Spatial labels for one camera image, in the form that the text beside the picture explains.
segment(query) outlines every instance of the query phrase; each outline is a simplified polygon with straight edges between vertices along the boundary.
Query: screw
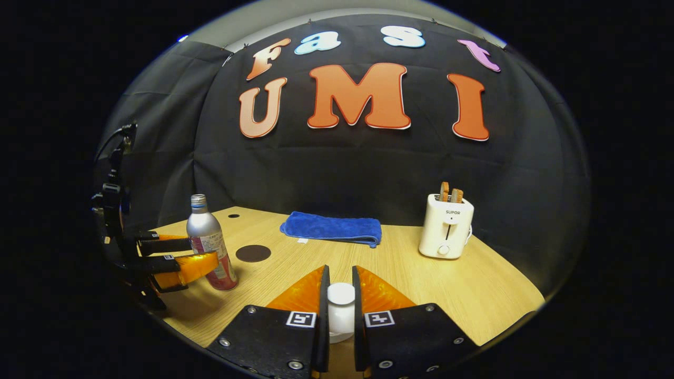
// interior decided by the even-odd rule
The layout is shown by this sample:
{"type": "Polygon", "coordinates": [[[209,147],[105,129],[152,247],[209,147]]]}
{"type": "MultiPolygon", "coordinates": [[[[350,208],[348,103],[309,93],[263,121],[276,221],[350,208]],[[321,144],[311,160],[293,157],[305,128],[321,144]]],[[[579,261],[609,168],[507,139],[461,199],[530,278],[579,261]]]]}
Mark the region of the screw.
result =
{"type": "Polygon", "coordinates": [[[290,361],[288,362],[288,367],[292,368],[293,370],[302,370],[304,365],[299,361],[290,361]]]}
{"type": "Polygon", "coordinates": [[[379,363],[379,368],[389,368],[391,366],[393,366],[393,362],[391,361],[381,361],[379,363]]]}

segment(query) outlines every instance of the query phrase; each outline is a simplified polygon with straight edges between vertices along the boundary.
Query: dark circle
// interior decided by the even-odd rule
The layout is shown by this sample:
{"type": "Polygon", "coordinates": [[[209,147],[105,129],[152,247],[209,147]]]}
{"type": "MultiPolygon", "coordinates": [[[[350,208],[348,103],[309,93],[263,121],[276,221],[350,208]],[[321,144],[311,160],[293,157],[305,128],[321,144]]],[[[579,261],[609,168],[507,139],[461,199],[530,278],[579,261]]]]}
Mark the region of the dark circle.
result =
{"type": "Polygon", "coordinates": [[[244,262],[260,262],[270,255],[272,250],[262,245],[248,245],[237,250],[237,258],[244,262]]]}

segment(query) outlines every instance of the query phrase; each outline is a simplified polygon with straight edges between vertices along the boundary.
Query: orange letter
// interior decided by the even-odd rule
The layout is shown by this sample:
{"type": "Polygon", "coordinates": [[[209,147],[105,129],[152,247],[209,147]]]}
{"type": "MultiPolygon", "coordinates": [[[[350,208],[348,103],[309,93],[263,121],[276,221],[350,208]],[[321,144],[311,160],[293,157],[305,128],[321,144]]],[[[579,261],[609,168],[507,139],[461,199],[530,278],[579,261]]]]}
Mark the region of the orange letter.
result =
{"type": "Polygon", "coordinates": [[[253,79],[254,77],[270,69],[272,64],[268,63],[267,60],[275,60],[278,58],[278,56],[281,55],[281,46],[286,46],[289,43],[290,39],[284,38],[272,46],[256,52],[255,55],[253,55],[253,58],[255,58],[255,61],[253,62],[253,69],[251,70],[251,73],[248,74],[246,80],[253,79]]]}
{"type": "Polygon", "coordinates": [[[339,117],[332,112],[332,99],[346,122],[355,125],[372,98],[372,111],[365,116],[368,126],[387,129],[410,127],[412,122],[402,106],[402,76],[406,72],[405,66],[376,63],[356,85],[340,65],[312,69],[309,76],[316,79],[316,104],[307,125],[312,128],[337,125],[339,117]]]}
{"type": "Polygon", "coordinates": [[[469,140],[488,140],[489,130],[485,127],[480,98],[480,93],[485,87],[468,76],[449,74],[447,79],[456,87],[456,96],[459,100],[459,119],[452,125],[454,134],[469,140]]]}
{"type": "Polygon", "coordinates": [[[281,87],[288,82],[286,78],[272,80],[264,86],[269,92],[267,100],[267,115],[261,122],[255,122],[253,118],[253,108],[255,106],[255,97],[259,93],[259,88],[251,88],[239,96],[241,101],[241,112],[239,113],[239,127],[241,133],[248,138],[262,137],[272,131],[278,121],[278,108],[281,103],[281,87]]]}

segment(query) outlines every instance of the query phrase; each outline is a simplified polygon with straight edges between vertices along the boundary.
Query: black fabric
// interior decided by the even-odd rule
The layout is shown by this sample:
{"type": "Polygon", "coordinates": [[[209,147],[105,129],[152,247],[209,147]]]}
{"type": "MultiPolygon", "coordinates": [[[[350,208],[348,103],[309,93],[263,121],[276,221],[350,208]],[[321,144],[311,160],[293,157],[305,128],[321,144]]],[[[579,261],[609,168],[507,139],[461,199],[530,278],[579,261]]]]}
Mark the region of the black fabric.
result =
{"type": "Polygon", "coordinates": [[[112,116],[110,132],[130,117],[139,123],[139,138],[123,172],[133,190],[128,225],[152,228],[187,218],[193,193],[206,194],[211,210],[237,205],[422,225],[426,195],[449,181],[474,204],[478,238],[544,296],[563,282],[587,226],[589,172],[563,100],[519,56],[459,30],[389,15],[304,24],[252,43],[222,66],[227,56],[203,44],[173,47],[132,84],[112,116]],[[379,30],[388,25],[420,30],[426,45],[387,45],[379,30]],[[339,47],[294,54],[302,38],[329,30],[339,33],[339,47]],[[292,42],[270,61],[272,67],[247,82],[253,54],[286,37],[292,42]],[[457,39],[486,49],[501,72],[482,66],[457,39]],[[309,71],[341,65],[358,83],[379,62],[408,70],[402,93],[410,128],[368,127],[364,118],[371,103],[354,126],[346,124],[336,105],[336,127],[307,126],[315,103],[309,71]],[[488,141],[465,140],[452,132],[458,101],[448,74],[484,85],[488,141]],[[260,88],[254,117],[261,121],[264,86],[281,77],[288,82],[276,127],[262,138],[245,137],[239,130],[239,96],[260,88]]]}

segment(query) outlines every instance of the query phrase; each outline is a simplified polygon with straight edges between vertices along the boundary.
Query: folded towel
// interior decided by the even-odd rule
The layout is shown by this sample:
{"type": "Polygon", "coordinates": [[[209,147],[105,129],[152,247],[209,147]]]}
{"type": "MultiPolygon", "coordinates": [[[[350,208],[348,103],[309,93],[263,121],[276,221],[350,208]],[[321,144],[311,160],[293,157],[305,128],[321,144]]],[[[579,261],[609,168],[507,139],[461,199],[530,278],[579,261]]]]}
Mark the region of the folded towel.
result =
{"type": "Polygon", "coordinates": [[[374,218],[334,218],[293,212],[281,224],[281,231],[289,237],[364,243],[372,248],[381,241],[381,224],[374,218]]]}

